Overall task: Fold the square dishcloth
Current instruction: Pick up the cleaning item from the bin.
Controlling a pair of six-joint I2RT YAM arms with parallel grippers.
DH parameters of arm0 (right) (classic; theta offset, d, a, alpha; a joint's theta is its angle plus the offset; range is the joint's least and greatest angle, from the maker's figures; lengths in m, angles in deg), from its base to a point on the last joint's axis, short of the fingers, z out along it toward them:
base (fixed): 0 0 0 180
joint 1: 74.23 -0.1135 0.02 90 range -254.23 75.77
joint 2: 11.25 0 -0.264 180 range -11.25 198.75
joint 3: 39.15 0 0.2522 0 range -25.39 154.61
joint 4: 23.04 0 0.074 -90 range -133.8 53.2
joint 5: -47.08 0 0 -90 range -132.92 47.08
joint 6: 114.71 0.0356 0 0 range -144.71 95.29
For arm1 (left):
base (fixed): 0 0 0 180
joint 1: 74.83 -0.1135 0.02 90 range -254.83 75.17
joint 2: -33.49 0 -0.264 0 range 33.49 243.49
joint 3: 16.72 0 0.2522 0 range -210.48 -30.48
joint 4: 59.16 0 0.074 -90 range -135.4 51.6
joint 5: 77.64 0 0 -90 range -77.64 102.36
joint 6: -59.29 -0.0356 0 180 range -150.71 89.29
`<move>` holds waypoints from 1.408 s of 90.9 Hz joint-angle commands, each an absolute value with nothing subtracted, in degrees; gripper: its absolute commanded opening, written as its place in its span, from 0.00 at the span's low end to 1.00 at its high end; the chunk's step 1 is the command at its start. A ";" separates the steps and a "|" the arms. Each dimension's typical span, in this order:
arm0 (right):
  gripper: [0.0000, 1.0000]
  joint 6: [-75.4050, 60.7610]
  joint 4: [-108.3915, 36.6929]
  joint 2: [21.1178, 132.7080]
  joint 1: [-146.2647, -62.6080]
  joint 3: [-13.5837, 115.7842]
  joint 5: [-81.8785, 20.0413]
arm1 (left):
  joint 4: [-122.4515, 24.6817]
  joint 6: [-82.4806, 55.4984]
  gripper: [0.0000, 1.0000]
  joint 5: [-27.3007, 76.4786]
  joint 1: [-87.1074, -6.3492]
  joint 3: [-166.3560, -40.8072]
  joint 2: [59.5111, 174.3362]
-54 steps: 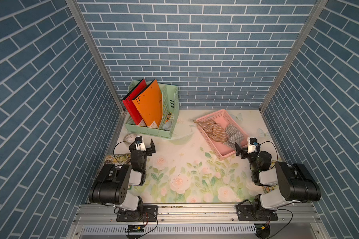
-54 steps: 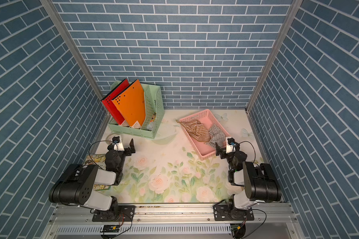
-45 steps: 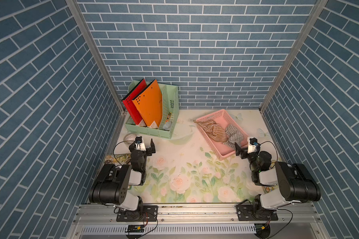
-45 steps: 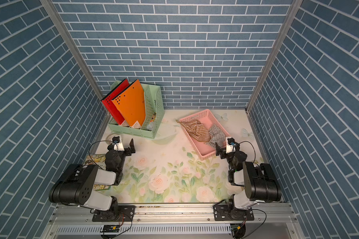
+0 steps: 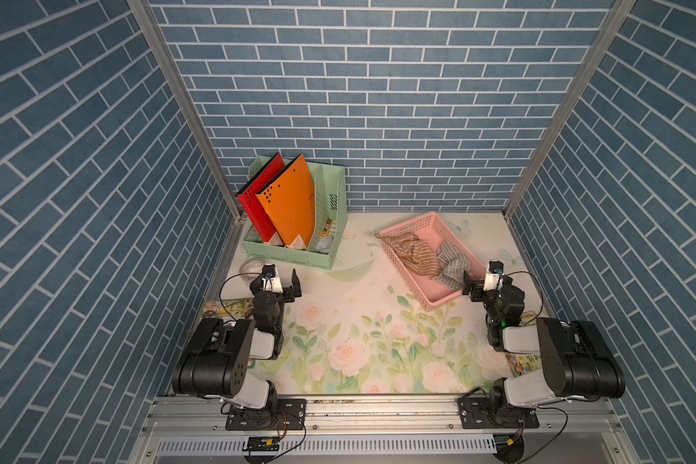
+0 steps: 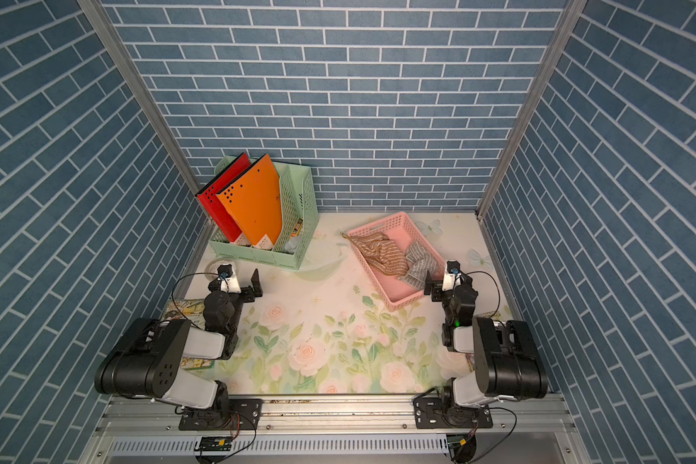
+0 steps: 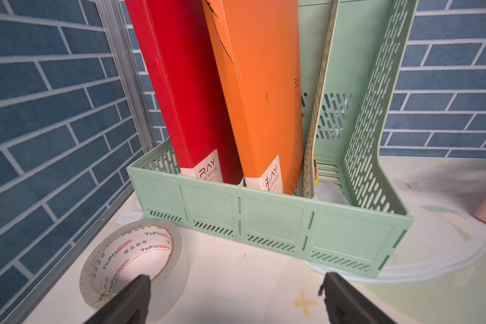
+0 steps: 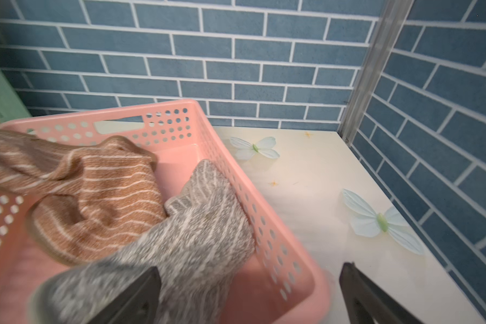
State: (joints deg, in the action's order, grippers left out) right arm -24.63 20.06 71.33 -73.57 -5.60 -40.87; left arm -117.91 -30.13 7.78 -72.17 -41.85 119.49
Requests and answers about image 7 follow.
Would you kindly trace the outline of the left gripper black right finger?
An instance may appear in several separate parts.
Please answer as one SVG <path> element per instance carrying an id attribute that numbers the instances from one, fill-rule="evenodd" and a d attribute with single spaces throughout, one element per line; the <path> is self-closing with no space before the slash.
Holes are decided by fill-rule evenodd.
<path id="1" fill-rule="evenodd" d="M 318 291 L 319 296 L 322 294 L 325 295 L 325 306 L 330 323 L 395 323 L 336 272 L 325 274 Z"/>

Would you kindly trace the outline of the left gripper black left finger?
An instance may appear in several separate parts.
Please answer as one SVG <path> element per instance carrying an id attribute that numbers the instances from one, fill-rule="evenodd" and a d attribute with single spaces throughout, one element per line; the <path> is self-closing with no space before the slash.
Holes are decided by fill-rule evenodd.
<path id="1" fill-rule="evenodd" d="M 146 323 L 150 301 L 150 278 L 139 275 L 85 324 Z"/>

